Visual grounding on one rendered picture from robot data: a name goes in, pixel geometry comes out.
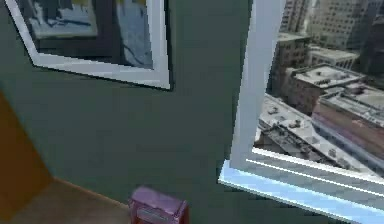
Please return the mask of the purple box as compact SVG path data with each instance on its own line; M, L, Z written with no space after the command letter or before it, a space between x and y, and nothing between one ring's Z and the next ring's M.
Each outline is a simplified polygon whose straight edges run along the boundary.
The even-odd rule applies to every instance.
M190 224L189 205L146 186L136 188L129 199L131 224Z

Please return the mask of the white framed window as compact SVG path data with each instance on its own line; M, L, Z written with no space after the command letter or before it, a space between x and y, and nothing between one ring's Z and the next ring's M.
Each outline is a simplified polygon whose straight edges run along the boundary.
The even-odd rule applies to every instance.
M350 224L384 224L384 0L249 0L219 182Z

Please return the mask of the brown wooden furniture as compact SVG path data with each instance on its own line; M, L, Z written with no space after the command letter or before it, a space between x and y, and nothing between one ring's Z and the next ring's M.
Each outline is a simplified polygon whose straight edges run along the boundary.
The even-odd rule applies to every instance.
M0 220L10 220L52 181L52 175L0 91Z

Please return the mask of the white framed wall picture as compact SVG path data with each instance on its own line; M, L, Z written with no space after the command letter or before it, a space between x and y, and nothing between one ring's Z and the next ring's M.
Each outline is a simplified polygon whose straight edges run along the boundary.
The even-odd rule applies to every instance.
M166 0L4 0L40 68L169 90Z

